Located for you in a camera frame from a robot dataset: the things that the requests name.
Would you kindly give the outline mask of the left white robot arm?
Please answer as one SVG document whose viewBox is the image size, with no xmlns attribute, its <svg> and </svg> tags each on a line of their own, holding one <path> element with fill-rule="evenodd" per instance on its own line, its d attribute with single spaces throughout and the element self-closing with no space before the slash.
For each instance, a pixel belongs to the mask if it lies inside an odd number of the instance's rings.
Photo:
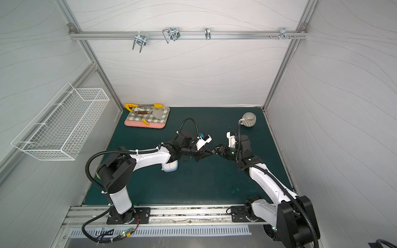
<svg viewBox="0 0 397 248">
<path fill-rule="evenodd" d="M 176 137 L 169 142 L 162 143 L 149 150 L 108 150 L 90 157 L 86 163 L 87 177 L 106 195 L 110 206 L 118 215 L 124 215 L 134 210 L 127 184 L 133 172 L 152 165 L 161 165 L 165 172 L 172 172 L 178 168 L 178 161 L 182 156 L 189 156 L 199 161 L 212 155 L 206 147 L 208 139 L 201 137 Z M 97 169 L 97 182 L 89 172 L 91 162 L 101 156 L 109 156 Z"/>
</svg>

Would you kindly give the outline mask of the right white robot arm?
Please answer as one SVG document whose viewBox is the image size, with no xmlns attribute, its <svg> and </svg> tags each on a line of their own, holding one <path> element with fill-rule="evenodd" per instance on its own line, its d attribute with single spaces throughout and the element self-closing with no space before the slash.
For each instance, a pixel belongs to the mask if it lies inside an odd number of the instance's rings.
<svg viewBox="0 0 397 248">
<path fill-rule="evenodd" d="M 319 247 L 320 232 L 310 199 L 288 189 L 264 161 L 253 154 L 246 135 L 231 138 L 229 144 L 221 144 L 214 150 L 220 157 L 235 162 L 271 199 L 269 203 L 260 197 L 249 198 L 246 201 L 248 219 L 267 222 L 286 248 L 302 248 L 310 243 Z"/>
</svg>

